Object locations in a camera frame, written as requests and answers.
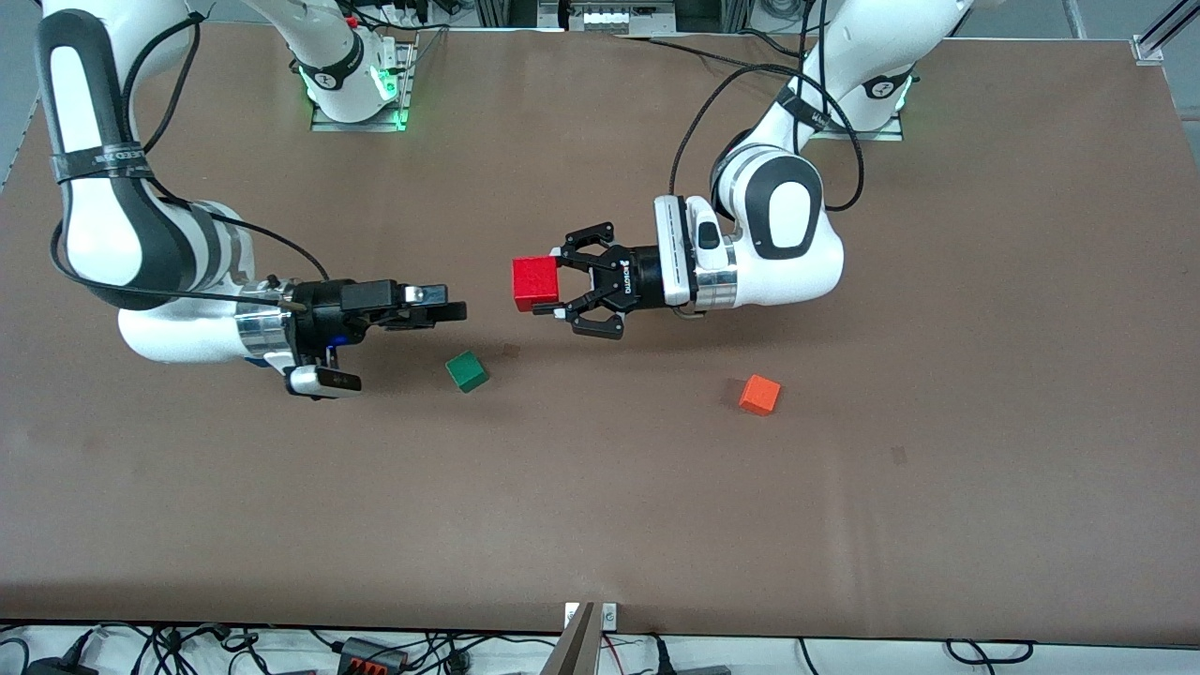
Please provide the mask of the green wooden block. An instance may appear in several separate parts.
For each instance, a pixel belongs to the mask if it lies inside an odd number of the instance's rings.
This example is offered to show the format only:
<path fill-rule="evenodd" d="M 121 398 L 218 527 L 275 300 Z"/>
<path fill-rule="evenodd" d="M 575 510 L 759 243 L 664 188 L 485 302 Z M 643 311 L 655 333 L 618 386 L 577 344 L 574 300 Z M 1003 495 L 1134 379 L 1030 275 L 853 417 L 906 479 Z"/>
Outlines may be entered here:
<path fill-rule="evenodd" d="M 491 380 L 484 362 L 473 351 L 464 351 L 445 362 L 445 370 L 450 380 L 454 380 L 454 386 L 463 394 L 472 393 Z"/>

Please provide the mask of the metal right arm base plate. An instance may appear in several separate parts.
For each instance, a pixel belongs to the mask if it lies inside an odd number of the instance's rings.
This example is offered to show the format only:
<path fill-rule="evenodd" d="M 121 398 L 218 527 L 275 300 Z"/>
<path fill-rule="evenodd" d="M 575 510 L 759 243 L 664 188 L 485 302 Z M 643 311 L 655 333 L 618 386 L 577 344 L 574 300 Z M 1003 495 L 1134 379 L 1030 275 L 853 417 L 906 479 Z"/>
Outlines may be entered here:
<path fill-rule="evenodd" d="M 313 131 L 402 132 L 407 129 L 416 71 L 418 47 L 412 42 L 379 38 L 372 56 L 365 56 L 338 91 L 341 98 L 306 90 Z"/>

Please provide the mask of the orange wooden block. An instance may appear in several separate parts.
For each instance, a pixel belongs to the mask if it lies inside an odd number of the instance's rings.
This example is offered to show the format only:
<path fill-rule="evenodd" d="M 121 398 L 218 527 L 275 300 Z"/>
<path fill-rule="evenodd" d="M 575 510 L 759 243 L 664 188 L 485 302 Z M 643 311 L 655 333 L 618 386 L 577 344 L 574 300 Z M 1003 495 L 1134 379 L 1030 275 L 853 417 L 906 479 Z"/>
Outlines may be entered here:
<path fill-rule="evenodd" d="M 781 392 L 779 382 L 752 374 L 742 388 L 738 406 L 743 411 L 766 417 L 776 410 Z"/>

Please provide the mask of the black orange power strip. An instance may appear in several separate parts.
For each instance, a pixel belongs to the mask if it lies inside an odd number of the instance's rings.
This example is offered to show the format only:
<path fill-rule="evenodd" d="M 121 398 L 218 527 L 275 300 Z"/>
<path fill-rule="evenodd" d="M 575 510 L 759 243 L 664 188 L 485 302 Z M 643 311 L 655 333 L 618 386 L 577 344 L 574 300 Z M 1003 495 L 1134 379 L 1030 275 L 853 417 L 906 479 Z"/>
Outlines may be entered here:
<path fill-rule="evenodd" d="M 402 675 L 409 661 L 404 649 L 388 649 L 358 637 L 335 646 L 340 656 L 336 675 Z"/>

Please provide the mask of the aluminium frame equipment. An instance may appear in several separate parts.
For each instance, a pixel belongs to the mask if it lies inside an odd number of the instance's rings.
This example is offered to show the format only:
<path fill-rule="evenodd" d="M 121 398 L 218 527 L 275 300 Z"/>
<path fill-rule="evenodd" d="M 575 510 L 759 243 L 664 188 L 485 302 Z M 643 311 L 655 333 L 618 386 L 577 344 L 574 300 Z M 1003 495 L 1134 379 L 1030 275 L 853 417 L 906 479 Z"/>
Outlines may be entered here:
<path fill-rule="evenodd" d="M 676 32 L 673 0 L 538 0 L 536 25 L 650 38 Z"/>

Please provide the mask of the red wooden block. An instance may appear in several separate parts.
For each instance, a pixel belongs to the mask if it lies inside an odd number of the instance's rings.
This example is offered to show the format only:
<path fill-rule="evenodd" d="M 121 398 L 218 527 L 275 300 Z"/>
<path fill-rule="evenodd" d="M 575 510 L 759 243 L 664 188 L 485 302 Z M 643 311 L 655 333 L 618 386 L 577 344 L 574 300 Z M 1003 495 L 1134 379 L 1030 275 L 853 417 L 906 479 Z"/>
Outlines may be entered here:
<path fill-rule="evenodd" d="M 518 311 L 532 313 L 536 305 L 559 301 L 558 258 L 534 256 L 514 258 L 514 303 Z"/>

